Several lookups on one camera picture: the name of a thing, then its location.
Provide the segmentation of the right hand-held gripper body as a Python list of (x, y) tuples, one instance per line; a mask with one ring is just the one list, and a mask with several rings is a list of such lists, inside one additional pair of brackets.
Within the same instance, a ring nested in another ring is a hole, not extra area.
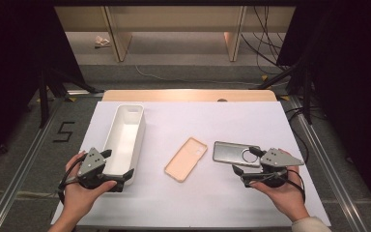
[(242, 180), (249, 188), (252, 181), (260, 182), (270, 188), (279, 188), (288, 182), (288, 166), (304, 165), (304, 161), (297, 159), (289, 153), (271, 148), (260, 158), (261, 173), (245, 173), (246, 180)]

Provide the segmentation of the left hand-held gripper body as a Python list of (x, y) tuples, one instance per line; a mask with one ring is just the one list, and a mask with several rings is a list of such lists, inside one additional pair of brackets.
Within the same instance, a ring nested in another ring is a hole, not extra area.
[(122, 192), (125, 181), (123, 176), (104, 174), (107, 159), (105, 159), (96, 148), (91, 148), (84, 156), (78, 170), (78, 183), (86, 189), (95, 189), (106, 181), (115, 181), (117, 185), (109, 192)]

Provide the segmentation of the white plastic storage bin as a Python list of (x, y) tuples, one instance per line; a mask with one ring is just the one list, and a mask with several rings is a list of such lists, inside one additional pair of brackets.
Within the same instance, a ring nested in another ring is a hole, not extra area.
[(145, 133), (144, 107), (140, 104), (121, 104), (115, 110), (104, 150), (111, 150), (103, 173), (122, 177), (135, 169)]

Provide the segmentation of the beige phone case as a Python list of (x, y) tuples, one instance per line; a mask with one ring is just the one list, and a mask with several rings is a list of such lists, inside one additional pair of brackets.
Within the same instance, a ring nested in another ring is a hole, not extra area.
[(206, 144), (190, 137), (166, 164), (164, 172), (177, 182), (184, 182), (207, 149)]

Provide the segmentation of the person's left hand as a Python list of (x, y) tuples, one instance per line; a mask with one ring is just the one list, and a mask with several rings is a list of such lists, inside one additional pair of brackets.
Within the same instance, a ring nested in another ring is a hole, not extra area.
[(106, 181), (94, 189), (84, 188), (79, 183), (66, 185), (62, 214), (67, 218), (83, 218), (90, 212), (96, 200), (116, 185), (115, 181)]

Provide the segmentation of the person's right hand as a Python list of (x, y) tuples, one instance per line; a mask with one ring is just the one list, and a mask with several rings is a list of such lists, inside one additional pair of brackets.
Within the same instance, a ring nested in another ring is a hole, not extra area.
[(295, 220), (310, 217), (308, 213), (302, 193), (300, 192), (301, 179), (300, 170), (297, 166), (288, 166), (289, 170), (288, 178), (291, 182), (299, 186), (295, 186), (286, 183), (279, 188), (270, 188), (263, 183), (252, 181), (249, 185), (253, 189), (257, 189), (264, 193), (276, 207), (276, 209), (284, 214), (291, 222)]

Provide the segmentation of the black tripod stand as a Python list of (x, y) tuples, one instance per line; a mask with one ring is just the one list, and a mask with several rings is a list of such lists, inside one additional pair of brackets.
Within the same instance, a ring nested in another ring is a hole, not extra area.
[(311, 93), (311, 76), (310, 69), (308, 67), (308, 62), (304, 58), (299, 58), (299, 60), (290, 68), (278, 74), (277, 76), (266, 80), (264, 83), (260, 84), (257, 89), (265, 90), (271, 87), (276, 82), (290, 76), (286, 91), (289, 94), (296, 94), (299, 90), (302, 90), (303, 96), (303, 115), (306, 122), (311, 125), (310, 116), (310, 93)]
[(79, 80), (77, 77), (69, 75), (65, 72), (61, 72), (56, 69), (43, 70), (39, 76), (41, 128), (48, 122), (50, 116), (47, 90), (50, 90), (56, 98), (64, 98), (68, 94), (68, 91), (64, 86), (65, 82), (71, 82), (73, 85), (89, 92), (90, 94), (103, 93), (103, 90), (92, 87), (84, 80)]

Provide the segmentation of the wooden table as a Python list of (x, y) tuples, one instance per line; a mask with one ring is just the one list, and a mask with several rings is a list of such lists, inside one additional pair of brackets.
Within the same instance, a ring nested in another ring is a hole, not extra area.
[(276, 102), (271, 90), (108, 90), (104, 102)]

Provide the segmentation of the black curtain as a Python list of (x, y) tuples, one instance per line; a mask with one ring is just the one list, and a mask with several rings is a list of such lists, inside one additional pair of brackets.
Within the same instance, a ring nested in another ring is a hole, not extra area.
[(40, 75), (83, 76), (55, 8), (45, 0), (0, 0), (0, 146), (39, 88)]
[(322, 107), (371, 192), (371, 0), (289, 0), (296, 7), (278, 62), (296, 63), (324, 14), (312, 55)]

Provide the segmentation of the crumpled paper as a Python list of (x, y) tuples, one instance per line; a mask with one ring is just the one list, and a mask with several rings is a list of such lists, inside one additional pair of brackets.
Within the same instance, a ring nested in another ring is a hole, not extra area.
[(110, 47), (110, 41), (101, 36), (95, 37), (95, 48)]

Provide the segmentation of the beige wooden desk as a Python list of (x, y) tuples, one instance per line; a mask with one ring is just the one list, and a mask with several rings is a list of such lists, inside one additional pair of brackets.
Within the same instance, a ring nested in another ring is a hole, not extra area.
[(115, 60), (122, 62), (134, 32), (220, 32), (235, 62), (243, 32), (285, 33), (294, 7), (57, 7), (66, 32), (106, 32)]

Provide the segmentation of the aluminium floor rail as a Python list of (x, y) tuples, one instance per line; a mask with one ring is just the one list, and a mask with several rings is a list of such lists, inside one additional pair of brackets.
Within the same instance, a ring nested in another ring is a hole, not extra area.
[(5, 221), (11, 207), (14, 204), (18, 191), (23, 185), (27, 174), (29, 173), (34, 161), (41, 149), (46, 138), (47, 132), (50, 130), (51, 123), (62, 105), (63, 99), (54, 99), (52, 106), (49, 108), (49, 115), (45, 122), (37, 130), (33, 141), (31, 142), (28, 151), (22, 157), (21, 163), (17, 166), (15, 174), (11, 177), (11, 181), (5, 190), (0, 193), (0, 228)]
[(351, 195), (346, 191), (344, 182), (341, 180), (338, 172), (334, 169), (334, 165), (329, 159), (328, 153), (315, 132), (313, 125), (309, 124), (308, 120), (305, 118), (305, 105), (300, 102), (298, 97), (292, 97), (291, 106), (302, 109), (301, 115), (299, 116), (302, 130), (306, 134), (307, 141), (312, 147), (312, 151), (324, 171), (337, 203), (340, 205), (342, 213), (347, 219), (353, 232), (367, 232), (367, 227), (362, 220), (356, 203), (352, 199)]

